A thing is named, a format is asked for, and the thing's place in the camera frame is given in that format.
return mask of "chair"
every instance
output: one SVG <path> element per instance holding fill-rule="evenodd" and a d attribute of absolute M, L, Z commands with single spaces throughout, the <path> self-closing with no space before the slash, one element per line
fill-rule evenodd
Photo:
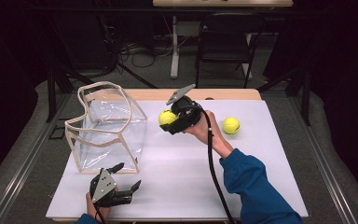
<path fill-rule="evenodd" d="M 248 84 L 258 37 L 263 32 L 263 17 L 249 13 L 214 13 L 200 24 L 196 58 L 196 88 L 199 86 L 200 62 L 248 63 L 243 87 Z M 253 35 L 249 43 L 247 35 Z"/>

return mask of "desk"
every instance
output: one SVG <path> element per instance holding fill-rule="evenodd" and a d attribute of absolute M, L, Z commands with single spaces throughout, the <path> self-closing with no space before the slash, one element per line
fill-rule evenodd
<path fill-rule="evenodd" d="M 110 217 L 114 221 L 215 221 L 227 220 L 209 172 L 207 147 L 190 134 L 163 132 L 157 114 L 173 90 L 127 90 L 148 116 L 139 174 L 113 175 L 122 190 L 141 179 L 141 187 L 131 204 L 117 206 Z M 187 96 L 204 109 L 211 109 L 218 122 L 238 116 L 241 128 L 228 136 L 233 146 L 257 156 L 267 168 L 268 179 L 302 216 L 308 213 L 285 157 L 269 110 L 256 90 L 196 89 Z M 203 100 L 213 97 L 215 100 Z M 232 111 L 224 110 L 229 105 Z M 231 215 L 240 217 L 241 200 L 228 194 L 223 186 L 219 157 L 213 154 L 216 176 L 227 200 Z M 73 221 L 85 212 L 85 192 L 94 175 L 81 175 L 70 156 L 47 212 L 57 221 Z"/>
<path fill-rule="evenodd" d="M 291 7 L 292 0 L 153 0 L 155 7 Z M 177 42 L 177 19 L 172 21 L 172 65 L 171 78 L 178 77 L 179 49 Z M 247 71 L 248 64 L 243 64 L 243 71 Z"/>

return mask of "tennis ball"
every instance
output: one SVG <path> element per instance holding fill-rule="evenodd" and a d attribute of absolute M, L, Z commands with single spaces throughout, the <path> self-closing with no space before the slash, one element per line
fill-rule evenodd
<path fill-rule="evenodd" d="M 240 129 L 240 121 L 234 117 L 228 117 L 223 121 L 225 133 L 236 133 Z"/>
<path fill-rule="evenodd" d="M 164 109 L 158 115 L 158 124 L 159 125 L 170 124 L 174 122 L 176 119 L 178 119 L 178 117 L 175 114 L 173 114 L 173 112 L 170 109 Z"/>

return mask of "white surface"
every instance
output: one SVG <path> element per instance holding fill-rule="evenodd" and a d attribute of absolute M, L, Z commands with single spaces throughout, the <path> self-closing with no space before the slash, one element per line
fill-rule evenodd
<path fill-rule="evenodd" d="M 241 128 L 226 135 L 234 147 L 254 155 L 266 164 L 268 180 L 302 216 L 308 213 L 294 180 L 281 141 L 264 101 L 197 101 L 212 110 L 218 122 L 237 117 Z M 162 101 L 139 101 L 148 116 L 140 174 L 113 175 L 121 190 L 139 179 L 142 184 L 131 204 L 116 206 L 113 220 L 212 220 L 227 219 L 213 185 L 208 166 L 207 146 L 190 134 L 171 135 L 158 126 L 158 114 L 167 108 Z M 214 168 L 233 217 L 240 217 L 241 200 L 223 186 L 223 169 L 213 154 Z M 73 157 L 69 158 L 47 217 L 78 218 L 86 211 L 85 194 L 94 175 L 81 175 Z"/>

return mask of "transparent plastic bag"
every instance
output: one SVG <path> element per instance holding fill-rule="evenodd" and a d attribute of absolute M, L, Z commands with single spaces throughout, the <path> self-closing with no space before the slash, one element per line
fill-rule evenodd
<path fill-rule="evenodd" d="M 120 86 L 98 82 L 79 88 L 84 115 L 65 122 L 65 135 L 82 174 L 124 162 L 120 173 L 139 173 L 147 116 Z"/>

